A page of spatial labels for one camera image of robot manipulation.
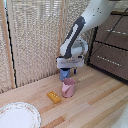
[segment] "wooden plank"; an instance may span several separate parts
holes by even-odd
[[[9,33],[8,33],[8,27],[7,27],[5,5],[4,5],[3,0],[0,0],[0,8],[1,8],[1,16],[2,16],[2,22],[3,22],[3,29],[4,29],[6,48],[7,48],[8,61],[9,61],[10,76],[11,76],[11,82],[12,82],[11,86],[12,86],[12,89],[15,89],[16,85],[15,85],[15,80],[14,80],[15,78],[14,78],[14,70],[13,70],[13,64],[12,64],[13,62],[12,62]]]
[[[16,39],[15,39],[15,30],[14,30],[14,21],[13,21],[13,12],[12,12],[12,1],[6,0],[7,8],[8,8],[8,20],[9,20],[9,28],[10,28],[10,35],[11,35],[11,43],[13,49],[13,57],[14,57],[14,65],[16,69],[16,84],[20,86],[20,76],[19,76],[19,66],[18,66],[18,58],[17,58],[17,47],[16,47]]]
[[[61,94],[59,74],[44,78],[0,95],[0,107],[12,102],[26,102],[41,115],[41,128],[110,128],[128,102],[128,86],[95,69],[78,68],[75,93]],[[53,104],[47,93],[54,91],[61,102]]]

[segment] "black cable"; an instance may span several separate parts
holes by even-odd
[[[116,22],[116,24],[114,25],[114,27],[111,29],[111,31],[109,32],[108,36],[105,38],[104,42],[101,43],[101,45],[92,53],[91,56],[89,56],[88,58],[85,58],[85,60],[90,59],[102,47],[102,45],[106,42],[106,40],[108,39],[108,37],[110,36],[110,34],[112,33],[112,31],[115,29],[115,27],[117,26],[117,24],[120,22],[120,20],[124,16],[124,14],[127,12],[127,10],[128,10],[128,8],[123,12],[122,16],[119,18],[119,20]]]

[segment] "cup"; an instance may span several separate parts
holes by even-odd
[[[63,97],[71,97],[74,94],[75,80],[71,78],[65,78],[63,80],[62,95]]]

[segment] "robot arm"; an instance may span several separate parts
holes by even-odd
[[[78,57],[82,47],[73,48],[78,43],[78,37],[87,30],[101,25],[110,15],[119,0],[90,0],[86,10],[75,21],[64,43],[60,47],[60,54],[65,58]]]

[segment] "plate rim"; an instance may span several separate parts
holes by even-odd
[[[8,106],[15,105],[15,104],[26,104],[26,105],[29,105],[30,107],[34,108],[34,110],[37,112],[37,115],[39,116],[39,126],[37,128],[40,128],[40,126],[41,126],[41,116],[40,116],[40,113],[39,113],[39,111],[37,110],[37,108],[35,106],[33,106],[33,105],[29,104],[29,103],[13,102],[13,103],[10,103],[10,104],[7,104],[7,105],[1,107],[0,110],[6,108]]]

